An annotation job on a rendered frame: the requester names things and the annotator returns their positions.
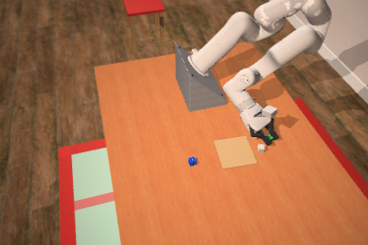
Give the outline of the blue die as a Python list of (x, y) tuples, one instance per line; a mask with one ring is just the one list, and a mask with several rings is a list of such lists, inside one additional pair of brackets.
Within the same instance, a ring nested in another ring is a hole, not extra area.
[(197, 165), (195, 157), (189, 158), (189, 164), (191, 167)]

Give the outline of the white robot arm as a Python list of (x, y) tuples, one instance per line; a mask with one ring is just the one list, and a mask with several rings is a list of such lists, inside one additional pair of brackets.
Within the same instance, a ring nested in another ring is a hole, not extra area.
[(308, 19), (307, 25), (272, 46), (263, 58), (224, 84), (223, 90), (242, 112), (255, 100), (246, 88), (257, 84), (299, 54), (314, 54), (321, 48), (332, 16), (326, 0), (272, 0), (255, 10), (254, 18), (259, 25), (249, 14), (236, 13), (200, 51), (192, 50), (193, 55), (188, 56), (189, 63), (201, 76), (208, 77), (208, 71), (235, 47), (241, 37), (249, 43), (270, 37), (280, 32), (285, 18), (298, 10)]

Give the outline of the white die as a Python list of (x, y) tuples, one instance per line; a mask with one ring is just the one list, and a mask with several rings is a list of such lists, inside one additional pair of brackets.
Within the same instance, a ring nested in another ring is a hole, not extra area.
[(264, 144), (258, 144), (258, 147), (257, 147), (257, 152), (261, 152), (261, 153), (264, 153)]

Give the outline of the tan mat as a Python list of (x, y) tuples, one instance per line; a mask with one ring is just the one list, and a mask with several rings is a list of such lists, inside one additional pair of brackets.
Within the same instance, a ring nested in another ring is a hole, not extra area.
[(258, 164), (246, 136), (214, 141), (222, 169)]

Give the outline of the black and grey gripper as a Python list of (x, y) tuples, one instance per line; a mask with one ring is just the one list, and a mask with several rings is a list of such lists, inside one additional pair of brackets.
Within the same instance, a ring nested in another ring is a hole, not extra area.
[[(261, 114), (258, 114), (257, 116), (253, 117), (257, 113), (259, 113), (261, 109), (262, 107), (254, 102), (240, 113), (240, 117), (247, 130), (251, 133), (251, 137), (260, 138), (264, 141), (264, 143), (267, 146), (269, 146), (272, 144), (272, 142), (267, 135), (265, 136), (265, 134), (262, 131), (262, 128), (265, 127), (270, 132), (270, 135), (273, 137), (274, 140), (279, 139), (279, 136), (274, 130), (273, 118), (268, 118)], [(256, 129), (256, 131), (254, 129)]]

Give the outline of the green die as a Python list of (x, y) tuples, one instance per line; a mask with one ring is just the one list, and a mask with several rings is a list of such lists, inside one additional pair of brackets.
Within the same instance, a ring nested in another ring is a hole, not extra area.
[(273, 142), (273, 137), (269, 134), (269, 135), (267, 135), (268, 136), (268, 138), (271, 140), (271, 142)]

